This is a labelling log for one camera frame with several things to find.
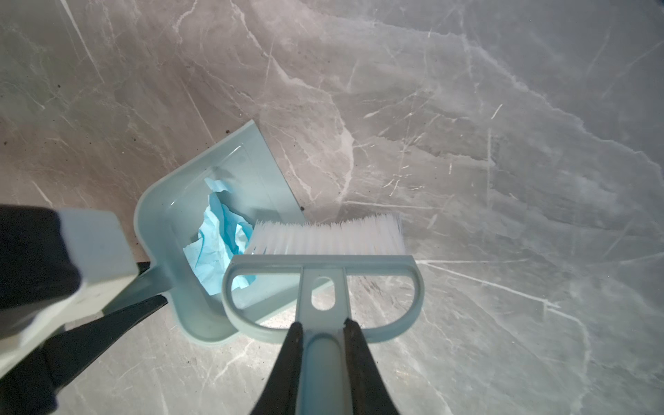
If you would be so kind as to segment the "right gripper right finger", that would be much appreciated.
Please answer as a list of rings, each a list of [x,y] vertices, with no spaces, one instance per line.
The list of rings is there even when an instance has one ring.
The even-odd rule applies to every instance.
[[[343,335],[354,415],[399,415],[360,325],[347,318],[344,322]]]

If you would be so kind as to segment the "grey-blue hand brush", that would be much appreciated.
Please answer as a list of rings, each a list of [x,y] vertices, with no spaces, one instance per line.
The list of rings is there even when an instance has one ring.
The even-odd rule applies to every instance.
[[[349,277],[400,276],[413,282],[413,301],[402,317],[372,329],[360,325],[368,347],[409,330],[425,299],[425,282],[406,251],[400,220],[393,214],[377,214],[328,225],[271,221],[255,225],[245,252],[235,256],[226,270],[221,300],[239,332],[277,343],[280,349],[290,327],[269,328],[250,319],[233,302],[231,285],[239,276],[284,274],[299,278],[293,323],[301,323],[304,331],[295,414],[354,414],[343,335],[346,319],[354,321]]]

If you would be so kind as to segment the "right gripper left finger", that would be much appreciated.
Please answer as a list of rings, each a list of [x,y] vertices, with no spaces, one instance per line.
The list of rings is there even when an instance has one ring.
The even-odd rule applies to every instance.
[[[299,322],[288,329],[266,386],[251,414],[294,415],[304,352],[304,331]]]

